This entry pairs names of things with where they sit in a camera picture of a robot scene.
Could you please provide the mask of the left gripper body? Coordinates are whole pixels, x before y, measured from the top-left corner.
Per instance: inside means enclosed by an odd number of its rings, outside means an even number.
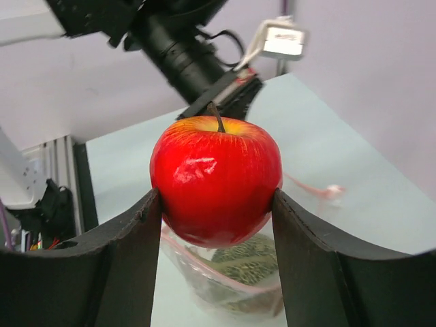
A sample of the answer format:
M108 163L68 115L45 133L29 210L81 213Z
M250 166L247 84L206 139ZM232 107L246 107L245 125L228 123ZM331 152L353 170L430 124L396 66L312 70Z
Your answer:
M143 51L188 103L180 119L207 114L245 119L263 86L257 72L222 61L202 30L225 1L48 1L65 36L102 32L116 48Z

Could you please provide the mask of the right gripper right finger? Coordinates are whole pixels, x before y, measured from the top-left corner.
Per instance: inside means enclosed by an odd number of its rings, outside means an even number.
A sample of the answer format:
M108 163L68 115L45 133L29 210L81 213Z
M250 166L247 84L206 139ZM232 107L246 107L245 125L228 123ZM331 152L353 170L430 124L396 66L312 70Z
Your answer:
M276 190L272 224L288 326L434 326L435 252L368 243Z

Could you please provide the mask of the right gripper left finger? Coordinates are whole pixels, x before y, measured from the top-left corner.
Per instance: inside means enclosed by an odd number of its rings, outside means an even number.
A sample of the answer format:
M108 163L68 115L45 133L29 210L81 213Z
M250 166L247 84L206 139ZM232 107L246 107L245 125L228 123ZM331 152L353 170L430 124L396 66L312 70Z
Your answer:
M51 250L1 250L2 326L149 326L161 208L156 189Z

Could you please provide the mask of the green toy melon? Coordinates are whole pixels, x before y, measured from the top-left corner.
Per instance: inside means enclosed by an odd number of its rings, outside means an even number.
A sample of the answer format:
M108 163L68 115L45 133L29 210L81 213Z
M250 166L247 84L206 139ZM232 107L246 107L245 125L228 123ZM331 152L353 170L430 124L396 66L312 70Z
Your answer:
M276 280L278 273L274 240L257 234L249 240L227 249L218 249L207 259L196 256L219 275L237 284L258 287L269 278ZM225 285L222 281L207 279L194 285L194 292L210 305L235 315L260 314L275 317L283 310L281 289L248 294Z

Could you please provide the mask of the clear pink-dotted zip bag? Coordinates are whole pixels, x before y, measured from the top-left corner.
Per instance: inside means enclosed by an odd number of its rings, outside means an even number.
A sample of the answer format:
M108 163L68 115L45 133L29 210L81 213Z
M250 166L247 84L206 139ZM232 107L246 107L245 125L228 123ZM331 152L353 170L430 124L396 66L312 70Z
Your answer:
M205 311L255 322L272 319L282 312L270 221L250 239L224 249L191 245L163 225L160 247Z

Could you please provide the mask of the red toy apple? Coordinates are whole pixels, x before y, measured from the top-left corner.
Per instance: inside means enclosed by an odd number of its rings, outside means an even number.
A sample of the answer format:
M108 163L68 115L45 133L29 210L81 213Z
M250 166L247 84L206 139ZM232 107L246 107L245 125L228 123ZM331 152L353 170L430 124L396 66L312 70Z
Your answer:
M162 133L149 172L166 225L192 245L225 248L268 221L283 184L281 154L261 127L220 116L213 102L207 109Z

